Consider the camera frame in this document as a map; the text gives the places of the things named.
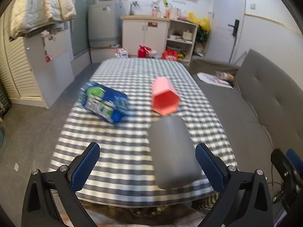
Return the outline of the grey cylindrical cup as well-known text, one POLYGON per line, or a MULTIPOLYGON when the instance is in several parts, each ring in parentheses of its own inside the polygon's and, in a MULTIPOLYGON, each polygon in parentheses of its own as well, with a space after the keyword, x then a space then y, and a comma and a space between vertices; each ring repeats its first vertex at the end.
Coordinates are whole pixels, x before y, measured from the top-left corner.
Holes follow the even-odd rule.
POLYGON ((202 178, 194 143, 181 117, 165 116, 153 122, 148 140, 159 188, 175 189, 202 178))

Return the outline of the pink hexagonal cup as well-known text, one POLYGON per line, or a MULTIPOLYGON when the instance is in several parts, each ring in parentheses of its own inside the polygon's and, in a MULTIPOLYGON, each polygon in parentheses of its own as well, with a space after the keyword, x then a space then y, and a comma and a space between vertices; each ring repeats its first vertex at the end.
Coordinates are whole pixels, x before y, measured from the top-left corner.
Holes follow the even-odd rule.
POLYGON ((180 96, 166 77, 157 77, 151 89, 153 111, 166 116, 178 110, 180 96))

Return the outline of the grey sofa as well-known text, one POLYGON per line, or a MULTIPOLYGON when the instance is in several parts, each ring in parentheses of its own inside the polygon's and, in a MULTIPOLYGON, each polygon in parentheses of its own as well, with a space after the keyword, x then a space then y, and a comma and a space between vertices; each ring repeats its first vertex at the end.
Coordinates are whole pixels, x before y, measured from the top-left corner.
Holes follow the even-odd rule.
POLYGON ((302 156, 302 89, 286 72, 249 50, 241 66, 194 56, 189 72, 217 114, 240 170, 262 169, 268 182, 281 183, 272 167, 275 149, 302 156), (198 73, 227 72, 231 89, 207 84, 198 73))

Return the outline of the blue tissue pack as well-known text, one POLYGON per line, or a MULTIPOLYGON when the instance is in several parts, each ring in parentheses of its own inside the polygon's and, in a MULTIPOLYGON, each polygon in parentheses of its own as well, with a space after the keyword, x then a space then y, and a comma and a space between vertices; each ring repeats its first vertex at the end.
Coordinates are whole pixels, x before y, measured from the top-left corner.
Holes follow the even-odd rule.
POLYGON ((111 124, 120 122, 128 113, 128 96, 97 82, 86 82, 78 100, 83 108, 111 124))

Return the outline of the white paper magazine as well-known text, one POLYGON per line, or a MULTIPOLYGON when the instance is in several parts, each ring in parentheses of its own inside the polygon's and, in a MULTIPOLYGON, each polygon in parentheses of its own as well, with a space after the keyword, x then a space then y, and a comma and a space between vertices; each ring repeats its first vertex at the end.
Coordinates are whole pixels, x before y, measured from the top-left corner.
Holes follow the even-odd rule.
POLYGON ((210 74, 200 72, 200 73, 197 73, 197 77, 202 82, 205 82, 206 84, 209 84, 209 85, 214 85, 217 87, 224 87, 224 88, 229 88, 229 89, 233 88, 227 81, 221 80, 218 77, 215 77, 210 74))

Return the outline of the grey shoe cabinet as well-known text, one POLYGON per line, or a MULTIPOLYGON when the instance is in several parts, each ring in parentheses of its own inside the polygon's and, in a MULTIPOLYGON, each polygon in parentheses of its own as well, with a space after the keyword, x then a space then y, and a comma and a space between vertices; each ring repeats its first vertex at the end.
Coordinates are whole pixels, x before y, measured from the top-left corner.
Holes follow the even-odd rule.
POLYGON ((26 56, 36 81, 43 107, 49 109, 74 81, 70 29, 44 37, 24 38, 26 56))

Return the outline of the red patterned bag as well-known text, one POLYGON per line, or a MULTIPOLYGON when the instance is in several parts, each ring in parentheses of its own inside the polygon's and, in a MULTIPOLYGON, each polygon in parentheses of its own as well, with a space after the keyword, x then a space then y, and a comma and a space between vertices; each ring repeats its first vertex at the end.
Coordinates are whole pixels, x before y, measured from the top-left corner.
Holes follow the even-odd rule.
POLYGON ((167 61, 177 61, 178 53, 175 50, 172 49, 166 49, 162 53, 162 59, 167 61))

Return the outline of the red gift bag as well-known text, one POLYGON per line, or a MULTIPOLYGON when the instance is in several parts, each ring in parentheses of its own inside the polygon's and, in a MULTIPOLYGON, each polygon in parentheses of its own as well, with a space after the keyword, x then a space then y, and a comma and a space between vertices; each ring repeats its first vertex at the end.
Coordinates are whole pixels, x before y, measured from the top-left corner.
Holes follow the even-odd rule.
POLYGON ((148 58, 149 53, 152 51, 151 48, 146 47, 146 46, 139 46, 138 50, 138 58, 148 58))

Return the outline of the grey refrigerator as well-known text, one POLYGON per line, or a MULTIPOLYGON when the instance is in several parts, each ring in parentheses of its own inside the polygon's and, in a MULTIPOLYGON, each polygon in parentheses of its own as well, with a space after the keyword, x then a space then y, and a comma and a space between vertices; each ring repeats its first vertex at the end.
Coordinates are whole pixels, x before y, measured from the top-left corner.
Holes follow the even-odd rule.
POLYGON ((125 14, 119 0, 101 1, 88 7, 88 40, 91 48, 116 46, 122 40, 122 20, 125 14))

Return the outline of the yellow plastic bag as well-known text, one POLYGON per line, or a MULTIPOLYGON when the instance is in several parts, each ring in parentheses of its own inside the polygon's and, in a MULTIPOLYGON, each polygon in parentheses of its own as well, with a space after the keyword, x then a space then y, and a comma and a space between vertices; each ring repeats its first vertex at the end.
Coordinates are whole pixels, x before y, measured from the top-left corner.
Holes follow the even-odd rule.
POLYGON ((197 18, 193 12, 188 12, 187 17, 189 22, 199 25, 203 30, 211 30, 211 23, 208 17, 197 18))

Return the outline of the white cabinet with shelves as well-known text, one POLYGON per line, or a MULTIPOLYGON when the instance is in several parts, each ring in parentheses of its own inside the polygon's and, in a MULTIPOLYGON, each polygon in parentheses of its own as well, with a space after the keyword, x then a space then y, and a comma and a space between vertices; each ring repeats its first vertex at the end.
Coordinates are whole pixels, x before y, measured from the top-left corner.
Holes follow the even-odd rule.
POLYGON ((122 20, 122 48, 131 57, 137 57, 140 46, 146 46, 159 55, 166 49, 184 55, 181 63, 188 66, 193 55, 198 26, 177 19, 147 15, 125 15, 122 20))

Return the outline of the white quilted blanket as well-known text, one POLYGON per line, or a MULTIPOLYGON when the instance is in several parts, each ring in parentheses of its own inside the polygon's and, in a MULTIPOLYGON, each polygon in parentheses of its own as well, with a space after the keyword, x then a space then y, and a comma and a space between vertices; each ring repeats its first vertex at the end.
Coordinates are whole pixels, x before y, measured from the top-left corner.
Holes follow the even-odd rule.
POLYGON ((16 39, 52 24, 75 19, 73 0, 14 0, 9 14, 9 37, 16 39))

